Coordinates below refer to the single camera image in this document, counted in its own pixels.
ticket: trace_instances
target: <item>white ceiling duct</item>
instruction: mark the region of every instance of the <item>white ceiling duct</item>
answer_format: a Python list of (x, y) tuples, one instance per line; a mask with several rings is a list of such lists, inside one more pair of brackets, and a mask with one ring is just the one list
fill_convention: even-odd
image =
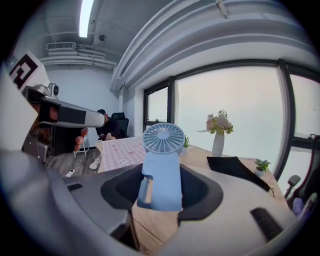
[(82, 48), (75, 49), (74, 47), (70, 47), (70, 44), (69, 42), (47, 44), (47, 50), (49, 46), (50, 49), (55, 49), (55, 51), (48, 50), (49, 57), (43, 57), (39, 60), (44, 65), (84, 64), (112, 70), (117, 67), (116, 62), (106, 60), (106, 54), (103, 52)]

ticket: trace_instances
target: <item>black office chair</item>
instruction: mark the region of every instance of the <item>black office chair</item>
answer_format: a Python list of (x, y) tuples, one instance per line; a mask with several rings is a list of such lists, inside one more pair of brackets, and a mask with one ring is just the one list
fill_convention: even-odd
[(125, 113), (124, 112), (120, 112), (120, 113), (113, 113), (111, 115), (112, 118), (115, 118), (115, 119), (125, 119)]
[(128, 118), (121, 118), (121, 119), (117, 119), (119, 126), (120, 126), (120, 134), (121, 137), (124, 138), (128, 138), (129, 136), (127, 135), (127, 130), (128, 130), (128, 124), (129, 124), (129, 119)]
[[(304, 203), (307, 202), (312, 193), (320, 193), (320, 135), (317, 135), (313, 138), (312, 141), (312, 153), (311, 153), (311, 161), (309, 170), (305, 176), (302, 184), (294, 190), (292, 193), (292, 197), (290, 197), (286, 202), (290, 209), (293, 208), (293, 202), (295, 198), (301, 198)], [(292, 185), (290, 185), (289, 189), (285, 193), (285, 198), (288, 197), (290, 191), (292, 189)]]

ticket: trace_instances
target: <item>desk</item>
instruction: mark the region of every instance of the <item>desk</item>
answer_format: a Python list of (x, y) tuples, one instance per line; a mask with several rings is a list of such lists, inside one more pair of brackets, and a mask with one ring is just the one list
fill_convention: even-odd
[[(102, 143), (98, 142), (95, 146), (102, 154)], [(180, 163), (190, 167), (191, 169), (192, 167), (199, 167), (210, 170), (207, 161), (207, 157), (210, 156), (210, 151), (191, 145), (188, 152), (180, 156)], [(254, 163), (255, 159), (253, 158), (239, 158), (239, 160), (252, 172), (256, 168), (256, 164)], [(98, 173), (103, 171), (104, 164), (101, 161)], [(261, 179), (273, 188), (275, 200), (286, 209), (289, 209), (278, 183), (269, 169), (267, 169)], [(273, 196), (271, 190), (268, 194), (271, 197)], [(132, 214), (141, 250), (145, 253), (157, 252), (178, 229), (177, 211), (166, 212), (140, 208), (137, 206), (136, 201), (132, 207)]]

